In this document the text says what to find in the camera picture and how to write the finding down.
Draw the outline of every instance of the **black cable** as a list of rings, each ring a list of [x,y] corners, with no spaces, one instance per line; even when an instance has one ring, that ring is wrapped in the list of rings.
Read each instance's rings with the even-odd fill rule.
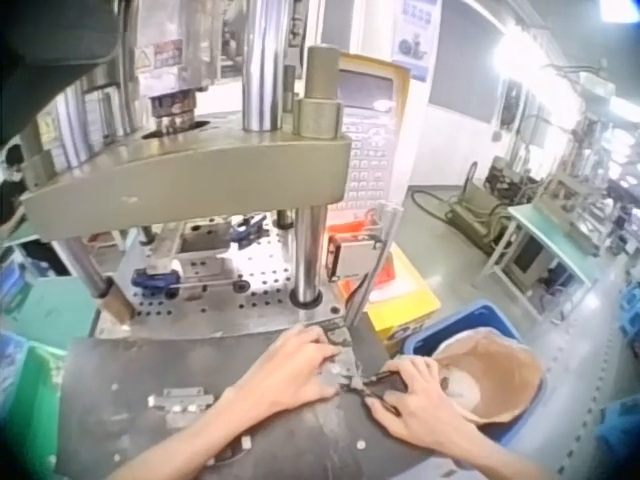
[[[448,226],[452,226],[449,221],[446,218],[440,217],[439,215],[437,215],[436,213],[434,213],[433,211],[429,210],[427,207],[425,207],[422,203],[420,203],[418,201],[418,199],[416,198],[416,196],[421,193],[423,195],[427,195],[428,197],[432,197],[435,198],[436,200],[438,200],[439,202],[443,202],[446,203],[447,200],[445,200],[444,198],[441,198],[439,196],[437,196],[434,193],[431,192],[427,192],[426,190],[413,190],[411,192],[411,194],[409,195],[411,197],[411,201],[413,202],[413,204],[418,207],[420,210],[422,210],[424,213],[426,213],[427,215],[429,215],[431,218],[438,220],[439,222],[444,223],[445,225]]]

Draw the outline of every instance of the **metal rod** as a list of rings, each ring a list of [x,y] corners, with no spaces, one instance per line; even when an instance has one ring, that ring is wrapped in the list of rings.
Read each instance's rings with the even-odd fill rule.
[[[100,123],[102,124],[102,141],[110,145],[116,139],[116,121],[111,103],[111,94],[106,90],[98,91],[98,106],[100,109]]]
[[[282,80],[282,91],[284,97],[282,99],[282,111],[285,113],[293,112],[293,100],[295,99],[296,89],[296,66],[284,66],[284,78]]]
[[[293,212],[291,210],[276,210],[276,227],[288,230],[293,227]]]
[[[317,300],[320,293],[322,241],[327,223],[327,206],[299,208],[295,218],[294,295],[305,305]]]
[[[118,108],[120,110],[120,118],[122,118],[122,130],[124,135],[130,135],[135,132],[136,125],[135,115],[135,98],[131,95],[131,79],[133,72],[133,48],[131,39],[135,38],[138,17],[138,0],[118,1],[118,22],[120,27],[120,46],[118,53]]]
[[[249,132],[282,126],[282,77],[291,0],[248,0],[242,66],[242,124]]]
[[[109,282],[100,273],[98,266],[89,254],[89,250],[79,237],[66,238],[54,242],[66,261],[80,280],[86,285],[94,298],[103,298],[109,290]]]
[[[393,239],[398,231],[398,227],[400,226],[402,212],[403,208],[400,206],[391,204],[384,205],[380,219],[382,223],[382,233],[380,236],[383,240],[383,247],[373,269],[366,277],[363,277],[362,284],[354,290],[352,298],[348,305],[346,305],[347,311],[345,313],[344,320],[347,327],[351,327],[358,323],[364,308],[367,306],[369,295],[371,295],[375,285],[376,277],[380,274],[382,267],[384,267],[384,264],[387,261],[389,252],[391,251]]]
[[[86,129],[87,116],[80,82],[67,87],[58,95],[56,109],[67,163],[72,168],[78,167],[93,153]]]
[[[148,246],[156,241],[156,234],[153,232],[153,229],[144,225],[140,227],[140,245]]]

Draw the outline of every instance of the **workbench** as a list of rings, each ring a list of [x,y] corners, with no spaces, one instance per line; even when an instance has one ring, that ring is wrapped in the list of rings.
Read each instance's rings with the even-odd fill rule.
[[[591,287],[597,282],[602,273],[602,268],[598,259],[588,255],[577,243],[544,211],[536,208],[532,204],[509,207],[511,221],[502,240],[489,258],[489,261],[482,269],[476,283],[483,277],[495,273],[523,302],[523,304],[538,319],[543,320],[547,314],[541,315],[529,302],[527,296],[523,294],[517,286],[504,273],[504,267],[511,260],[513,251],[506,251],[507,245],[515,245],[517,236],[532,235],[540,244],[551,252],[565,267],[582,282],[580,292],[573,301],[571,311],[587,295]],[[553,319],[554,315],[562,312],[564,306],[560,305],[549,313]]]
[[[48,347],[67,350],[74,338],[90,335],[97,320],[98,304],[76,277],[38,278],[16,295],[19,303],[2,312],[2,328]]]
[[[24,221],[9,235],[9,238],[2,245],[3,247],[16,247],[20,246],[21,243],[38,240],[39,238],[31,224],[28,221]]]

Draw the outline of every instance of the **concrete floor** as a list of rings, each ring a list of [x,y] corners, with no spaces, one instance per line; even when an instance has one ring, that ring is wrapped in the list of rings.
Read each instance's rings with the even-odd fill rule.
[[[436,192],[449,196],[453,192]],[[446,208],[424,199],[444,213]],[[410,199],[397,243],[442,302],[442,318],[477,299],[493,302],[509,318],[545,368],[547,389],[533,417],[510,448],[546,465],[558,478],[603,478],[607,452],[593,437],[600,408],[640,392],[640,368],[622,344],[616,317],[623,258],[561,325],[539,323],[494,276],[471,285],[487,257],[460,233],[430,218]],[[453,478],[467,478],[459,472]]]

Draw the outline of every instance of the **blue bin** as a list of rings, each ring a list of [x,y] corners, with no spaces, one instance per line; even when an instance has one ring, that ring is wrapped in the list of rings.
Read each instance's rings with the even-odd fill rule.
[[[478,300],[453,315],[411,335],[404,344],[403,352],[407,355],[431,356],[449,338],[478,327],[491,327],[505,337],[523,343],[516,329],[495,305],[486,300]],[[546,378],[543,376],[538,391],[527,410],[510,422],[484,425],[480,430],[493,441],[501,445],[508,445],[531,417],[544,396],[545,389]]]
[[[618,328],[625,340],[631,341],[640,332],[640,303],[628,312],[618,314]]]
[[[20,265],[15,260],[9,260],[0,269],[0,302],[9,303],[13,296],[25,284],[26,279]]]
[[[622,294],[620,310],[624,313],[630,312],[638,305],[638,302],[640,302],[640,287],[633,284]]]
[[[16,393],[29,342],[10,332],[0,333],[0,421]]]

